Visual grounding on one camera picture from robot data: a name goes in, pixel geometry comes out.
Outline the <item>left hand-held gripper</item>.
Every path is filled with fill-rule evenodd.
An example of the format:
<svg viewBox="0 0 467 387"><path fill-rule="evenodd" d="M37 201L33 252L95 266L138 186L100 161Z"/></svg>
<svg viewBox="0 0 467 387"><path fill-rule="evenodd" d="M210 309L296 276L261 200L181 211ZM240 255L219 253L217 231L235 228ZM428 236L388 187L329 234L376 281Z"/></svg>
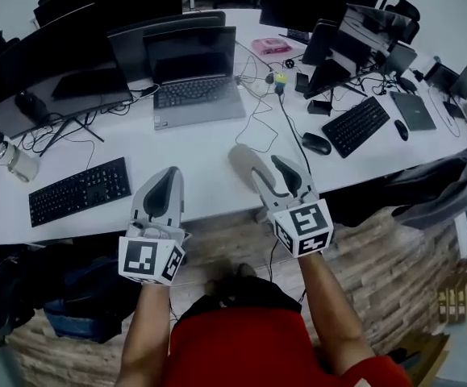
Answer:
<svg viewBox="0 0 467 387"><path fill-rule="evenodd" d="M184 177L178 167L149 178L133 197L131 220L119 239L119 275L140 284L171 285L186 257L184 212Z"/></svg>

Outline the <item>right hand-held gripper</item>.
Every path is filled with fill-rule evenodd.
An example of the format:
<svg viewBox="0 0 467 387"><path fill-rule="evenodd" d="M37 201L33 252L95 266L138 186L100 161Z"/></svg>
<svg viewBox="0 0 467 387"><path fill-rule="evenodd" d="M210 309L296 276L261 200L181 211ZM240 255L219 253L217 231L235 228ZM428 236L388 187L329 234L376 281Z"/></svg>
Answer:
<svg viewBox="0 0 467 387"><path fill-rule="evenodd" d="M275 237L293 258L321 252L329 246L334 230L326 200L300 164L279 155L271 155L271 161L293 197L278 193L260 170L252 168L251 174Z"/></svg>

